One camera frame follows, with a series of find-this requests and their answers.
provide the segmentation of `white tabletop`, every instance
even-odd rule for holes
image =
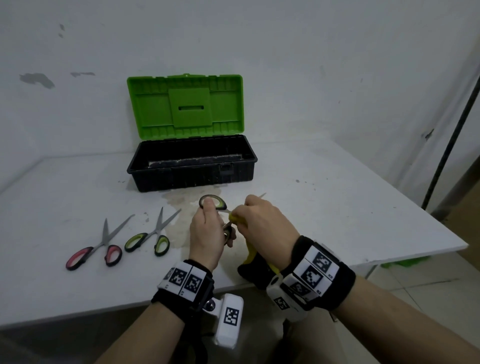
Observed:
[[[80,315],[147,302],[168,269],[188,255],[188,227],[198,199],[219,194],[229,208],[247,194],[262,194],[303,235],[332,249],[350,266],[458,250],[466,244],[395,188],[329,140],[253,144],[258,162],[251,182],[141,194],[126,173],[132,153],[42,161],[0,195],[0,327]],[[166,228],[172,242],[164,257],[154,238],[115,267],[105,248],[78,270],[68,258],[101,240],[136,214],[111,241],[121,247],[154,229],[181,207]],[[225,248],[214,271],[215,287],[246,282],[237,266],[247,250],[240,237]]]

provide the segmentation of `open toolbox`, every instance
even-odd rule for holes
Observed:
[[[240,75],[127,79],[143,142],[127,172],[140,192],[251,181]]]

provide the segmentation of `hand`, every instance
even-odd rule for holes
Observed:
[[[278,208],[250,194],[232,215],[246,221],[246,225],[237,224],[238,231],[268,263],[280,270],[290,264],[292,248],[300,234]]]
[[[222,226],[225,223],[215,209],[210,197],[204,200],[204,207],[198,208],[190,224],[190,255],[189,259],[202,264],[212,272],[218,265],[223,253],[225,236]],[[236,239],[235,229],[227,242],[232,247]]]

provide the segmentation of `black cable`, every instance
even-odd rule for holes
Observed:
[[[460,132],[462,131],[463,125],[465,124],[465,121],[467,121],[468,114],[470,114],[470,110],[472,110],[473,104],[477,99],[479,91],[480,91],[480,77],[477,80],[477,83],[475,84],[475,87],[472,90],[472,93],[470,95],[470,98],[467,101],[467,104],[465,105],[465,108],[463,109],[462,115],[458,120],[455,130],[453,130],[453,134],[450,138],[450,141],[447,144],[447,148],[445,148],[442,158],[440,159],[440,163],[438,163],[437,170],[433,175],[432,181],[430,182],[430,186],[428,187],[428,190],[427,190],[427,194],[425,195],[425,198],[423,199],[423,203],[421,204],[421,208],[423,208],[424,210],[427,209],[428,203],[430,202],[430,198],[432,197],[432,194],[433,194],[433,190],[435,189],[438,179],[440,178],[440,175],[444,170],[445,164],[447,163],[447,159],[450,156],[450,153],[452,152],[453,146],[455,145],[455,142],[458,136],[460,135]]]

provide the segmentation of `person's leg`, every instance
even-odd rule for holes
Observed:
[[[314,308],[306,319],[289,323],[272,362],[345,364],[347,358],[328,311]]]

